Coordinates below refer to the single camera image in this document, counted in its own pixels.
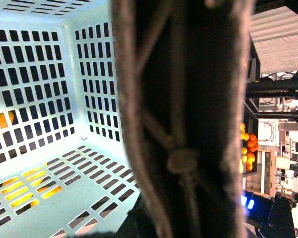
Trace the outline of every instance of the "black machine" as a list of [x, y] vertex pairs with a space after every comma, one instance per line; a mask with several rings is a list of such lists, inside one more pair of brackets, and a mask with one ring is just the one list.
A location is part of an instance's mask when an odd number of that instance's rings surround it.
[[245, 191], [241, 197], [247, 222], [255, 227], [259, 238], [295, 238], [289, 201], [276, 192], [273, 200]]

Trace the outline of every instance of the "cable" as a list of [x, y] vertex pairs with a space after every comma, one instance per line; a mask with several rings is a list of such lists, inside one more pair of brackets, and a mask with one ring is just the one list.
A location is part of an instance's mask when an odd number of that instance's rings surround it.
[[268, 128], [270, 126], [271, 131], [270, 131], [270, 138], [266, 140], [259, 140], [258, 142], [264, 142], [264, 141], [271, 141], [273, 142], [274, 140], [274, 126], [272, 122], [269, 121], [260, 121], [260, 123], [264, 123], [264, 127]]

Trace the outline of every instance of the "yellow fruit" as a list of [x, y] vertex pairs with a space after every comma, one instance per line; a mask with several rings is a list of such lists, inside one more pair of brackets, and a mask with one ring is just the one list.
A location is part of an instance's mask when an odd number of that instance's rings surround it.
[[242, 131], [242, 130], [245, 130], [245, 124], [244, 123], [242, 123], [241, 125], [240, 125], [240, 130]]
[[248, 141], [248, 140], [249, 140], [249, 135], [248, 135], [248, 133], [244, 133], [244, 140], [245, 140], [245, 141]]
[[242, 147], [242, 154], [243, 154], [243, 155], [246, 155], [246, 154], [247, 154], [247, 148]]
[[244, 165], [243, 164], [239, 165], [239, 172], [240, 173], [244, 172]]
[[245, 163], [247, 161], [247, 155], [243, 155], [242, 162]]

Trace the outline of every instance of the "crate floor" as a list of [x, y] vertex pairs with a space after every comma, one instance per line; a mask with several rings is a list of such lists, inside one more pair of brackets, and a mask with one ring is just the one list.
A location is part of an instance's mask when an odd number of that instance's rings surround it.
[[0, 182], [0, 238], [117, 231], [138, 195], [127, 162], [82, 143]]

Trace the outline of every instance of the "crate slot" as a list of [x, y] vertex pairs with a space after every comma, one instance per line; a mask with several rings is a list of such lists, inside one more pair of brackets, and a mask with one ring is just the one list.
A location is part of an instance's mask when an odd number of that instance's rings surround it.
[[66, 232], [61, 229], [58, 232], [56, 232], [54, 235], [52, 235], [50, 238], [62, 238], [66, 235]]
[[84, 212], [81, 213], [78, 217], [76, 217], [73, 221], [71, 221], [71, 222], [69, 223], [69, 227], [73, 229], [73, 228], [76, 227], [79, 223], [83, 222], [89, 215], [90, 215], [89, 212], [84, 211]]
[[0, 0], [0, 238], [116, 231], [133, 207], [110, 10], [110, 1]]
[[86, 234], [87, 232], [89, 232], [94, 226], [96, 226], [98, 223], [98, 221], [93, 218], [91, 219], [88, 223], [86, 223], [82, 228], [80, 228], [76, 234], [79, 236], [82, 236], [84, 234]]

